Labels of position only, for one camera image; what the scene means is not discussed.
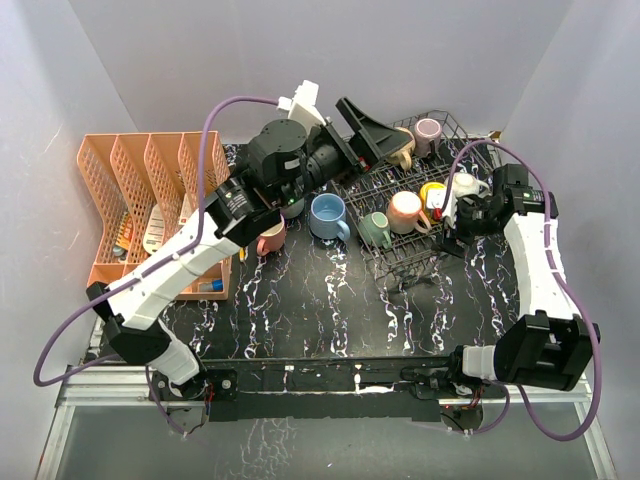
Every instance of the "beige mug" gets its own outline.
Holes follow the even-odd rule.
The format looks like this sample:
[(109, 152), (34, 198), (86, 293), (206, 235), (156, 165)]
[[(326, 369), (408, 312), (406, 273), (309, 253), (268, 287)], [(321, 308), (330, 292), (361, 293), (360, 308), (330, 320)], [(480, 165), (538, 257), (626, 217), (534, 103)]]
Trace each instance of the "beige mug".
[(420, 197), (413, 192), (396, 193), (389, 202), (387, 218), (391, 231), (401, 235), (414, 229), (421, 233), (429, 233), (431, 229), (429, 219), (422, 210)]
[(413, 160), (411, 159), (411, 155), (413, 155), (413, 150), (416, 148), (416, 141), (413, 138), (413, 133), (403, 127), (398, 127), (396, 130), (401, 130), (411, 137), (411, 141), (407, 143), (404, 147), (396, 150), (391, 155), (387, 157), (387, 161), (391, 165), (400, 165), (400, 168), (405, 172), (410, 170), (413, 166)]

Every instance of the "gray wall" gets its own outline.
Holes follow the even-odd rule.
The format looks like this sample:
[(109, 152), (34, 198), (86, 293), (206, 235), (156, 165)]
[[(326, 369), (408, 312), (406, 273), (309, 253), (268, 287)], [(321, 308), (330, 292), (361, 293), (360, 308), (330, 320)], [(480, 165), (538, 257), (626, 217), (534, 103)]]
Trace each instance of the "gray wall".
[[(0, 8), (0, 476), (33, 478), (58, 387), (31, 382), (54, 328), (86, 302), (101, 225), (76, 167), (85, 132), (133, 122), (67, 2)], [(94, 316), (71, 328), (45, 368), (77, 363)]]
[[(70, 3), (141, 131), (197, 130), (219, 100), (289, 96), (303, 79), (334, 118), (347, 95), (381, 120), (441, 107), (487, 131), (506, 125), (571, 2)], [(216, 129), (246, 140), (272, 116), (237, 106)]]
[(577, 2), (504, 136), (558, 197), (568, 280), (602, 328), (599, 418), (624, 479), (640, 472), (638, 52), (637, 2)]

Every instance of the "orange plastic organizer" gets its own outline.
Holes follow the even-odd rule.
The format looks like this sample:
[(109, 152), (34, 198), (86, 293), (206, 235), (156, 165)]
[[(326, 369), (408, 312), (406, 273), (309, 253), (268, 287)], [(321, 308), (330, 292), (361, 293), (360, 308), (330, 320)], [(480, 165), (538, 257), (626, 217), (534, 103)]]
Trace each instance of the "orange plastic organizer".
[[(148, 258), (142, 247), (152, 208), (160, 206), (164, 218), (163, 242), (180, 228), (184, 196), (197, 207), (197, 133), (133, 133), (86, 135), (78, 152), (78, 167), (102, 217), (103, 233), (88, 285), (111, 283)], [(205, 164), (206, 192), (229, 176), (229, 167), (217, 132), (210, 132)], [(124, 263), (113, 254), (123, 215), (133, 221), (131, 247)], [(214, 265), (187, 287), (179, 300), (226, 300), (229, 296), (231, 258)], [(221, 279), (221, 292), (199, 292), (203, 283)]]

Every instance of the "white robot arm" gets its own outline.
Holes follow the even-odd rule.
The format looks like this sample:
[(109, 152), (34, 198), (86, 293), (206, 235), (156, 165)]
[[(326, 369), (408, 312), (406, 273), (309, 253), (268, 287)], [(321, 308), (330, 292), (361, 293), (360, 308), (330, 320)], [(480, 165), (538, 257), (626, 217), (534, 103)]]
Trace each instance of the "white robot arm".
[[(591, 359), (586, 325), (554, 278), (554, 273), (563, 279), (565, 274), (558, 251), (553, 195), (550, 200), (551, 235), (546, 248), (543, 194), (529, 186), (528, 172), (521, 165), (494, 170), (491, 198), (452, 195), (441, 212), (452, 234), (445, 240), (445, 250), (454, 254), (457, 241), (470, 243), (477, 234), (502, 231), (511, 247), (518, 280), (520, 320), (496, 345), (458, 347), (457, 367), (466, 377), (571, 390)], [(547, 252), (555, 261), (555, 271), (549, 267)]]
[[(111, 347), (129, 364), (151, 365), (178, 386), (183, 395), (201, 391), (204, 368), (187, 345), (158, 315), (189, 284), (217, 262), (255, 240), (280, 221), (279, 208), (336, 180), (342, 185), (374, 168), (409, 138), (369, 118), (347, 98), (336, 107), (355, 134), (345, 142), (315, 108), (317, 85), (305, 81), (293, 99), (281, 98), (287, 120), (275, 120), (248, 144), (247, 156), (231, 177), (205, 199), (203, 235), (190, 251), (198, 231), (194, 213), (186, 225), (136, 270), (111, 285), (94, 284), (91, 299), (139, 280), (99, 303)], [(161, 268), (146, 274), (150, 268)]]

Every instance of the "mug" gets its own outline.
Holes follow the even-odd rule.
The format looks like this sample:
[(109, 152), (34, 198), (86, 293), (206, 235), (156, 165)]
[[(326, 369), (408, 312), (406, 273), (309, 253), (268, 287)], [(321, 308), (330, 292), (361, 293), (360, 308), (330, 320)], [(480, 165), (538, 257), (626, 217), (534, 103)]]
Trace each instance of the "mug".
[(407, 143), (404, 147), (400, 148), (399, 150), (396, 150), (391, 155), (389, 155), (387, 157), (387, 161), (391, 165), (400, 165), (402, 170), (406, 172), (407, 170), (411, 169), (411, 166), (413, 165), (413, 161), (411, 160), (411, 155), (413, 154), (413, 150), (416, 147), (416, 141), (413, 138), (413, 134), (406, 128), (398, 127), (396, 128), (396, 130), (401, 130), (405, 133), (408, 133), (409, 136), (411, 136), (411, 141)]
[(421, 118), (413, 126), (413, 138), (416, 141), (414, 154), (418, 157), (426, 157), (431, 152), (432, 143), (435, 149), (438, 148), (441, 136), (440, 122), (433, 118)]
[(429, 223), (431, 223), (431, 225), (435, 225), (437, 221), (433, 219), (430, 212), (431, 208), (427, 206), (427, 199), (429, 198), (429, 192), (432, 190), (442, 190), (443, 201), (444, 201), (444, 190), (446, 190), (446, 188), (447, 186), (444, 183), (427, 182), (420, 189), (420, 201), (422, 202), (422, 210), (424, 211), (425, 215), (429, 219)]
[(304, 210), (304, 198), (298, 200), (296, 203), (289, 205), (288, 207), (283, 207), (280, 209), (280, 213), (285, 218), (285, 220), (291, 220), (292, 218), (296, 218), (298, 215), (302, 213)]
[(396, 193), (389, 202), (387, 218), (389, 219), (389, 227), (394, 233), (409, 233), (414, 228), (419, 232), (429, 233), (431, 228), (429, 219), (422, 211), (420, 197), (413, 192)]
[[(445, 181), (445, 185), (449, 184), (449, 179)], [(480, 188), (484, 188), (485, 191), (480, 193)], [(453, 185), (451, 186), (453, 194), (456, 198), (464, 197), (465, 195), (479, 195), (484, 197), (490, 193), (489, 185), (482, 180), (478, 180), (470, 173), (456, 172), (453, 175)]]
[(347, 208), (344, 202), (333, 193), (318, 195), (311, 202), (309, 228), (316, 237), (324, 240), (338, 237), (346, 242), (351, 236), (346, 218)]
[(367, 245), (391, 248), (389, 219), (382, 212), (373, 212), (358, 223), (360, 238)]
[(258, 237), (256, 251), (258, 255), (264, 257), (269, 252), (280, 250), (284, 245), (284, 237), (287, 229), (284, 227), (284, 218), (280, 215), (280, 223), (269, 230), (265, 230)]

